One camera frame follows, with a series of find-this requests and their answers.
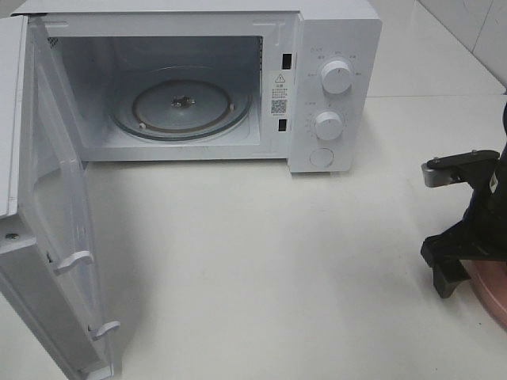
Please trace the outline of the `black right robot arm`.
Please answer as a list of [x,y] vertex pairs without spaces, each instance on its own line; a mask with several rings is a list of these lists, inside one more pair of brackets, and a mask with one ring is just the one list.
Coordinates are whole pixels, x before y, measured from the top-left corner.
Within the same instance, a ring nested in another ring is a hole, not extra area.
[[448,298],[471,278],[462,260],[506,261],[506,152],[473,150],[433,158],[421,170],[429,188],[467,183],[473,190],[462,219],[421,246],[437,294]]

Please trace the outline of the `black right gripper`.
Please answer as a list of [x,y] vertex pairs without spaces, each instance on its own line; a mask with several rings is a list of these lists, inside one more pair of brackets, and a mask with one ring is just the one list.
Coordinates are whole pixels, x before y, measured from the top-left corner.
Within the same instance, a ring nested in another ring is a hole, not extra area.
[[421,255],[433,268],[433,286],[441,298],[470,279],[454,260],[506,260],[506,171],[504,169],[425,169],[425,184],[440,187],[467,183],[471,201],[463,218],[443,233],[427,237]]

